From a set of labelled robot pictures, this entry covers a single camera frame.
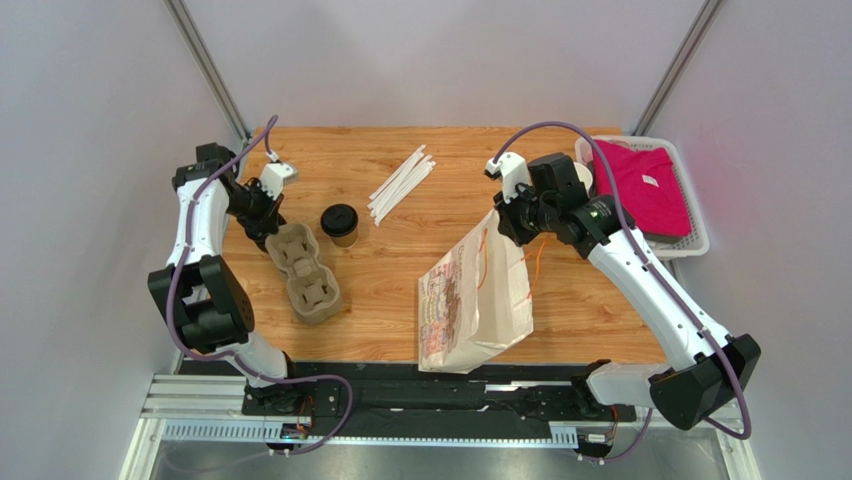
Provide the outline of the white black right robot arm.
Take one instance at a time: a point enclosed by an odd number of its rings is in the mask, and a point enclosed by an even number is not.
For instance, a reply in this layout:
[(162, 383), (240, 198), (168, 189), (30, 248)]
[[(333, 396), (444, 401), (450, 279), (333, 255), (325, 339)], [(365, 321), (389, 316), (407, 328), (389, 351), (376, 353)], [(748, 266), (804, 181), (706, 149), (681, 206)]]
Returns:
[(572, 379), (588, 415), (609, 405), (656, 409), (690, 430), (710, 420), (743, 391), (761, 355), (748, 334), (732, 336), (707, 315), (656, 258), (629, 215), (610, 195), (591, 198), (564, 153), (532, 162), (508, 152), (487, 161), (501, 183), (494, 197), (498, 231), (517, 246), (552, 233), (602, 272), (628, 300), (660, 344), (661, 364), (600, 360)]

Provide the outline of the white paper takeout bag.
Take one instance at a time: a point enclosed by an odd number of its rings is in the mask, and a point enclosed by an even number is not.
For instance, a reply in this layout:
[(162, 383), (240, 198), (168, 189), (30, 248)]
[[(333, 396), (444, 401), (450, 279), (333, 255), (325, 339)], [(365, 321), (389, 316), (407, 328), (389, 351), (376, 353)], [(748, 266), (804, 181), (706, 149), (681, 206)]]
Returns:
[(418, 280), (418, 370), (468, 374), (534, 330), (524, 250), (490, 211)]

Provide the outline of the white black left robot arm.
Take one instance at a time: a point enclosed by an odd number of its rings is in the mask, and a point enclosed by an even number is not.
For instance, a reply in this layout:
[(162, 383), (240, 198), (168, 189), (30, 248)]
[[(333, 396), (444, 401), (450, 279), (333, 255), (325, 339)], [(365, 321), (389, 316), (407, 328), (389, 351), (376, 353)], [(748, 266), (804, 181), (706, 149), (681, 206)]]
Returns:
[(246, 378), (245, 395), (259, 408), (293, 413), (304, 393), (286, 384), (292, 361), (255, 330), (249, 296), (222, 249), (234, 218), (258, 248), (285, 225), (279, 213), (291, 164), (270, 156), (261, 174), (237, 179), (240, 156), (217, 143), (200, 145), (195, 163), (172, 179), (179, 201), (175, 245), (164, 268), (149, 274), (148, 290), (176, 346), (196, 361), (224, 360)]

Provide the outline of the black plastic cup lid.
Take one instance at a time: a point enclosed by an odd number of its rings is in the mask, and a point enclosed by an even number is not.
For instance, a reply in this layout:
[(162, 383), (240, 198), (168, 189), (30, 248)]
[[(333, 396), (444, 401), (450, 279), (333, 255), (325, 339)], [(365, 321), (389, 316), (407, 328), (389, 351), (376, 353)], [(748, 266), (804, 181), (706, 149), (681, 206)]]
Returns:
[(342, 238), (356, 231), (359, 223), (357, 211), (348, 204), (334, 204), (320, 216), (322, 231), (332, 238)]

